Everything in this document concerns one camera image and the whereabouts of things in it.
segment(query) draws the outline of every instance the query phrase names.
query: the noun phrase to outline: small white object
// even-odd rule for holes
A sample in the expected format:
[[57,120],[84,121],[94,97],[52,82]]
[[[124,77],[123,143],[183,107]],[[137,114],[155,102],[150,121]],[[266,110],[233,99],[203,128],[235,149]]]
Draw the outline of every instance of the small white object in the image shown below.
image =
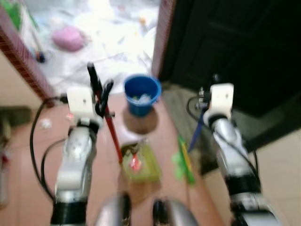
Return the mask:
[[209,109],[204,113],[204,123],[208,125],[208,119],[212,115],[223,114],[231,119],[233,105],[234,85],[231,83],[216,84],[210,87],[211,101]]
[[50,119],[42,119],[40,122],[43,129],[50,129],[52,127],[52,121]]
[[151,97],[147,94],[142,94],[141,97],[138,100],[138,103],[140,104],[147,104],[151,101]]

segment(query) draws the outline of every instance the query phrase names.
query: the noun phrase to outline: white floor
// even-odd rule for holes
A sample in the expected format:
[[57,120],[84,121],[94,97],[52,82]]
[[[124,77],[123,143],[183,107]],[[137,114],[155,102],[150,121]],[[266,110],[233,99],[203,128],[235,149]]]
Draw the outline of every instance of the white floor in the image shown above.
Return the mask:
[[[158,21],[159,0],[26,0],[47,52],[40,64],[57,93],[70,85],[89,85],[87,62],[95,63],[102,82],[115,81],[112,93],[123,91],[124,79],[134,73],[150,75]],[[51,33],[65,25],[87,37],[77,52],[59,49]]]

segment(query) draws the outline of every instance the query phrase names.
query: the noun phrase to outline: brown floor tile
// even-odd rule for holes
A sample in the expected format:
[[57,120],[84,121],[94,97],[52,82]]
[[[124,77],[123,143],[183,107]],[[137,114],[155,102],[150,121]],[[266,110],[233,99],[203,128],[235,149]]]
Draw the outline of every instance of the brown floor tile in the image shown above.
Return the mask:
[[[195,173],[199,182],[194,187],[188,188],[184,180],[178,180],[174,176],[175,166],[171,158],[178,152],[177,131],[163,102],[155,103],[154,109],[145,118],[132,116],[127,110],[125,97],[122,95],[111,96],[109,107],[111,111],[116,112],[113,121],[119,144],[123,145],[147,137],[161,167],[162,178],[158,183],[128,182],[120,170],[113,140],[105,123],[97,137],[97,156],[93,164],[92,187],[87,211],[88,224],[91,225],[95,221],[106,199],[117,191],[128,191],[133,203],[132,225],[134,226],[151,225],[153,201],[164,196],[175,197],[188,205],[202,225],[222,225],[201,178]],[[67,113],[66,106],[59,106],[48,109],[41,116],[41,119],[51,119],[53,126],[47,130],[37,128],[34,141],[38,165],[45,149],[59,138],[67,136],[70,125],[65,118]],[[15,171],[12,182],[14,189],[11,189],[10,196],[14,195],[15,199],[11,199],[12,204],[5,212],[0,211],[0,219],[4,219],[1,223],[10,222],[5,226],[18,225],[18,222],[20,225],[48,225],[51,217],[51,202],[40,188],[33,173],[29,152],[30,126],[26,125],[14,130],[15,136],[11,147],[17,150],[18,158],[14,159],[17,161],[15,162],[17,167],[12,170]],[[46,162],[46,178],[52,189],[61,162],[61,151],[62,148],[57,146],[49,154]]]
[[[69,126],[71,122],[66,119],[66,115],[69,113],[67,105],[61,105],[54,108],[48,108],[42,111],[39,117],[35,132],[34,142],[45,141],[52,138],[63,138],[68,134]],[[40,120],[50,119],[52,122],[52,128],[43,129],[40,125]],[[11,148],[29,146],[29,135],[32,124],[18,126],[12,131],[12,140],[9,146]]]

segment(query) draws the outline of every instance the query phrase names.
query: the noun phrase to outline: blue plastic bucket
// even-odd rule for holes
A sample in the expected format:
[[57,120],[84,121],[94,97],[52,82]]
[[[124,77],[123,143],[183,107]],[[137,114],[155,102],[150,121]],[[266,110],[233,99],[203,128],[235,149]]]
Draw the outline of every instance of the blue plastic bucket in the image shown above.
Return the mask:
[[[157,79],[143,75],[134,74],[126,79],[124,84],[127,103],[130,112],[138,117],[147,115],[152,104],[161,95],[161,84]],[[140,98],[142,94],[147,94],[151,100],[147,103],[137,103],[133,98]]]

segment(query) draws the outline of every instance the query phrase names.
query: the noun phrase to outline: pink object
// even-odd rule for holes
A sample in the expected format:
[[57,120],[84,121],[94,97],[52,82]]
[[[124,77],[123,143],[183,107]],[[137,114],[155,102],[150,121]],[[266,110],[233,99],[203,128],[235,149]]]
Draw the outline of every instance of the pink object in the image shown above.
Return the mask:
[[72,114],[72,113],[68,113],[67,115],[66,115],[66,119],[68,119],[68,120],[73,120],[73,117],[74,117],[74,115]]
[[68,51],[77,51],[84,46],[85,38],[82,33],[75,27],[66,26],[53,32],[53,42]]

